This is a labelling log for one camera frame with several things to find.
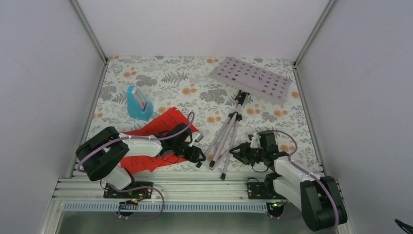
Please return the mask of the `red sheet music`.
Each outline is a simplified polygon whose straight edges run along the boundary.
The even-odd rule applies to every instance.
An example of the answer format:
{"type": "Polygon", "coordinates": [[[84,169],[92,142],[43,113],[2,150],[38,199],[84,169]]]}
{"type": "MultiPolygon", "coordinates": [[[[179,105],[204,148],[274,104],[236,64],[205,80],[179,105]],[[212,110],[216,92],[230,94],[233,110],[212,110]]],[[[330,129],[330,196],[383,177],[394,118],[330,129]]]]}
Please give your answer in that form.
{"type": "Polygon", "coordinates": [[[142,171],[153,172],[159,167],[169,166],[185,161],[187,160],[182,157],[178,157],[175,154],[162,157],[129,156],[124,157],[121,160],[120,165],[122,168],[127,169],[131,173],[137,173],[142,171]]]}
{"type": "Polygon", "coordinates": [[[180,123],[183,123],[184,127],[187,126],[187,117],[185,117],[176,107],[172,107],[161,114],[159,117],[153,119],[150,123],[148,123],[141,129],[123,133],[131,136],[155,135],[166,130],[171,131],[180,123]]]}

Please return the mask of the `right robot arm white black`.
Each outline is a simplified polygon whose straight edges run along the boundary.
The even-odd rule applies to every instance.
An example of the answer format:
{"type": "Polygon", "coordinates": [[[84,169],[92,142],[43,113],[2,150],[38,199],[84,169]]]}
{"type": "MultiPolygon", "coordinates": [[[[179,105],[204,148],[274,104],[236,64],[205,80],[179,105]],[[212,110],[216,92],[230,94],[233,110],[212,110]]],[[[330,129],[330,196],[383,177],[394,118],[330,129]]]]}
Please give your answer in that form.
{"type": "Polygon", "coordinates": [[[297,151],[280,151],[275,134],[280,133],[296,145],[294,138],[280,130],[266,130],[250,136],[250,141],[229,150],[246,165],[262,162],[272,173],[264,180],[264,193],[269,198],[285,197],[296,206],[303,221],[312,231],[336,229],[348,221],[336,180],[300,166],[292,159],[297,151]]]}

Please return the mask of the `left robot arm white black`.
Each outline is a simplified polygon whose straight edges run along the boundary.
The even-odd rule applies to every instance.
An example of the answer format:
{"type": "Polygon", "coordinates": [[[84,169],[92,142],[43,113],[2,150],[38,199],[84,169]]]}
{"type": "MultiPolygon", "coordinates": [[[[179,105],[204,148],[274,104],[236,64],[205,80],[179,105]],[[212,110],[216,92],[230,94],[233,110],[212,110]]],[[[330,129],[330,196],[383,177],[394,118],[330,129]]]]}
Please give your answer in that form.
{"type": "Polygon", "coordinates": [[[201,133],[184,123],[148,136],[133,136],[107,127],[80,145],[75,155],[80,163],[78,169],[85,172],[89,180],[103,180],[121,196],[130,197],[136,185],[131,170],[121,167],[121,160],[132,156],[164,158],[173,154],[177,158],[200,163],[206,159],[196,146],[202,137],[201,133]]]}

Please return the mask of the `floral table mat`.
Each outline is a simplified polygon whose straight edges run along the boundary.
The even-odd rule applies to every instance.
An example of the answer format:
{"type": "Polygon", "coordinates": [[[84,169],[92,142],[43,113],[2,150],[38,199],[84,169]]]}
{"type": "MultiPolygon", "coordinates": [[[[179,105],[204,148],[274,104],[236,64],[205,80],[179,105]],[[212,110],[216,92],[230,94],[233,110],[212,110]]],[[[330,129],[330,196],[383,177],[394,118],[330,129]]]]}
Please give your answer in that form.
{"type": "MultiPolygon", "coordinates": [[[[146,122],[129,117],[127,88],[139,87],[154,106],[153,117],[176,107],[184,115],[195,113],[194,125],[204,135],[200,147],[206,150],[228,114],[235,109],[236,88],[210,78],[222,63],[218,57],[143,57],[113,56],[102,84],[88,137],[113,126],[120,132],[140,129],[146,122]]],[[[252,58],[247,62],[290,79],[284,105],[272,104],[255,96],[248,96],[242,109],[235,145],[247,141],[248,135],[267,129],[290,134],[290,138],[276,134],[282,151],[292,152],[293,160],[318,170],[318,160],[300,94],[295,82],[292,63],[286,59],[252,58]]]]}

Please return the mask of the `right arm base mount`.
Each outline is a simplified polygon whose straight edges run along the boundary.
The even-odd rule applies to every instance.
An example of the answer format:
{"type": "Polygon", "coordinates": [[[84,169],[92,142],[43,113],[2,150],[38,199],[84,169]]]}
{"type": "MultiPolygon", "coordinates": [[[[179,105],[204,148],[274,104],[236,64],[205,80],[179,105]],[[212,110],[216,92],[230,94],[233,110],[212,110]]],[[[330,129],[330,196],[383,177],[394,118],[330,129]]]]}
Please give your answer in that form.
{"type": "Polygon", "coordinates": [[[283,215],[285,205],[289,203],[288,199],[284,196],[275,192],[275,188],[273,182],[276,178],[281,177],[277,173],[269,173],[266,175],[263,182],[260,182],[258,179],[254,177],[249,177],[246,180],[246,187],[248,193],[249,200],[276,200],[271,202],[266,202],[266,212],[265,214],[270,219],[276,220],[292,220],[297,218],[296,216],[293,217],[286,217],[283,215]]]}

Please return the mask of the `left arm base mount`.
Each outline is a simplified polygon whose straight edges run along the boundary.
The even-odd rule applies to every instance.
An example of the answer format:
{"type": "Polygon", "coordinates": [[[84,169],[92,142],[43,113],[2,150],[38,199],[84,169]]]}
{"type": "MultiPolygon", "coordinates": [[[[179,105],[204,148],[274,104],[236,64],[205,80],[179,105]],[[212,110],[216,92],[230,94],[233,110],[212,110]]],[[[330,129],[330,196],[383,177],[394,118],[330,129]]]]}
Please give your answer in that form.
{"type": "MultiPolygon", "coordinates": [[[[142,187],[142,186],[152,186],[153,182],[148,182],[148,181],[135,181],[132,182],[129,186],[127,186],[124,190],[132,189],[135,187],[142,187]]],[[[122,206],[124,204],[128,204],[129,206],[125,206],[122,208],[122,210],[131,210],[134,207],[133,204],[138,204],[139,201],[144,200],[144,199],[149,199],[151,198],[151,193],[152,189],[150,188],[144,188],[140,190],[134,190],[126,193],[121,193],[117,192],[114,190],[110,185],[106,185],[104,188],[104,194],[103,197],[106,199],[112,198],[112,199],[122,199],[119,203],[119,206],[122,206]]],[[[120,214],[123,216],[131,216],[134,212],[124,212],[121,211],[120,214]]]]}

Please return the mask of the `aluminium rail base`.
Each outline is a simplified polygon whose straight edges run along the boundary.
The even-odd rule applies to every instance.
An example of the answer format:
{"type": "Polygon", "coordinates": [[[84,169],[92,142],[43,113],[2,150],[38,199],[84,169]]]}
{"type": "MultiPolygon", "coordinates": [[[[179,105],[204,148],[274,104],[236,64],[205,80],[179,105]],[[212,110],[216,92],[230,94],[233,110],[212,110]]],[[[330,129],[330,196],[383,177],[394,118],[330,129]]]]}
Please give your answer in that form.
{"type": "MultiPolygon", "coordinates": [[[[266,212],[269,199],[249,200],[246,180],[254,177],[260,182],[264,175],[252,172],[230,172],[225,180],[215,172],[160,171],[141,172],[136,181],[153,182],[151,198],[133,204],[126,212],[213,212],[258,213],[266,212]]],[[[122,199],[103,197],[106,183],[90,181],[74,172],[70,178],[59,179],[55,187],[46,217],[41,226],[42,234],[56,234],[65,211],[110,212],[118,210],[122,199]]]]}

